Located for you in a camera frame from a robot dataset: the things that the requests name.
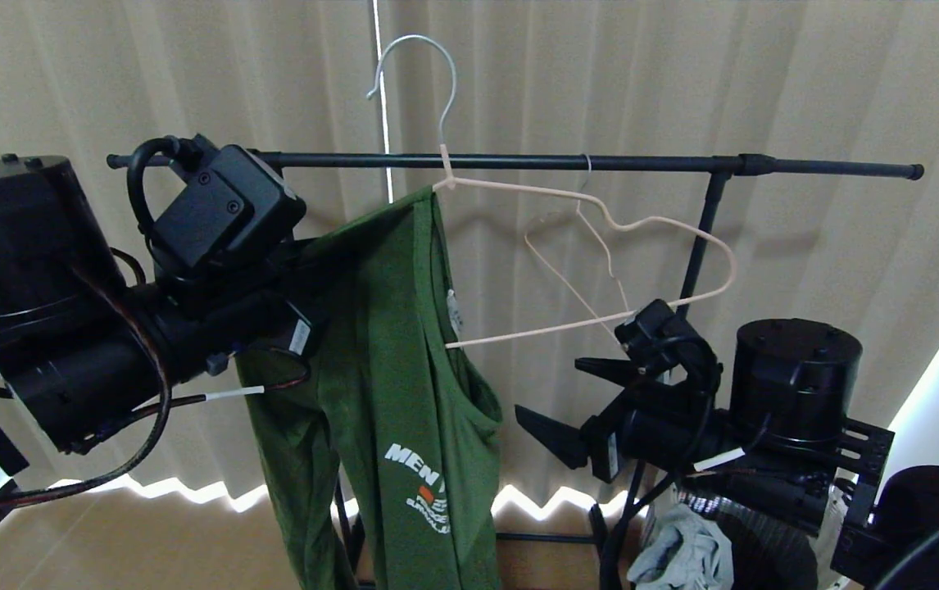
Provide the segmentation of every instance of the curtain fold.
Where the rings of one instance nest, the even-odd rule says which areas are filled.
[[[728,366],[739,325],[807,317],[864,344],[852,415],[887,424],[939,344],[939,3],[387,2],[381,45],[428,34],[458,66],[447,123],[453,152],[677,154],[922,163],[925,178],[772,175],[732,179],[715,227],[734,247],[740,279],[692,306],[690,321]],[[367,101],[376,61],[369,2],[0,2],[0,153],[60,153],[73,161],[113,246],[145,265],[124,173],[105,156],[146,138],[202,132],[263,150],[381,151],[383,112]],[[436,150],[447,65],[424,44],[386,66],[394,152]],[[705,175],[493,171],[481,179],[596,194],[620,223],[672,216],[695,223]],[[396,197],[436,170],[393,171]],[[297,235],[319,235],[387,201],[381,170],[293,169],[309,204]],[[159,213],[180,184],[147,173]],[[460,188],[442,197],[463,336],[541,328],[588,317],[523,243],[538,250],[601,314],[623,310],[603,250],[574,204]],[[537,223],[537,218],[558,216]],[[668,229],[608,239],[630,306],[675,298],[691,236]],[[727,265],[710,251],[698,290]],[[619,357],[589,328],[474,347],[470,357],[503,396],[503,482],[538,504],[567,485],[607,500],[586,470],[569,471],[512,418],[521,403],[582,423],[617,393],[577,374],[578,356]],[[219,391],[232,374],[181,393]],[[728,386],[721,403],[727,402]],[[0,400],[0,420],[34,468],[23,485],[84,478],[131,455],[147,424],[87,458],[58,456],[27,417]],[[191,488],[223,481],[237,497],[261,485],[240,400],[179,408],[134,477]]]

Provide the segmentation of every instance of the printed logo on shirt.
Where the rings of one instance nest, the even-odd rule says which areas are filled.
[[[401,463],[422,479],[423,483],[418,486],[418,492],[414,497],[408,497],[405,504],[420,513],[425,522],[437,533],[450,533],[451,526],[447,522],[447,498],[444,497],[446,487],[444,487],[444,479],[440,477],[440,471],[432,470],[417,452],[396,443],[386,451],[386,459]]]

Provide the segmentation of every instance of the gray cloth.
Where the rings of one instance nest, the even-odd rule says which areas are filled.
[[[655,526],[655,540],[626,574],[637,590],[732,589],[732,542],[716,523],[678,504]]]

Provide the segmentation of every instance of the green t-shirt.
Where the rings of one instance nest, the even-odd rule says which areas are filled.
[[[465,353],[444,348],[456,336],[436,195],[425,188],[355,220],[304,259],[336,253],[356,262],[323,297],[331,321],[312,378],[247,403],[291,564],[309,590],[356,588],[331,524],[341,461],[379,588],[497,589],[502,412]],[[300,373],[269,352],[237,366],[248,385]]]

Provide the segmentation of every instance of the wooden floor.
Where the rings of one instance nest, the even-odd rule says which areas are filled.
[[[498,516],[519,533],[586,533],[568,506],[545,523],[517,508]],[[506,588],[597,586],[591,546],[499,542]],[[370,556],[361,560],[371,579]],[[81,494],[21,509],[0,525],[0,588],[14,590],[294,589],[267,500],[244,512],[229,501],[193,504],[177,493],[144,499],[129,490]]]

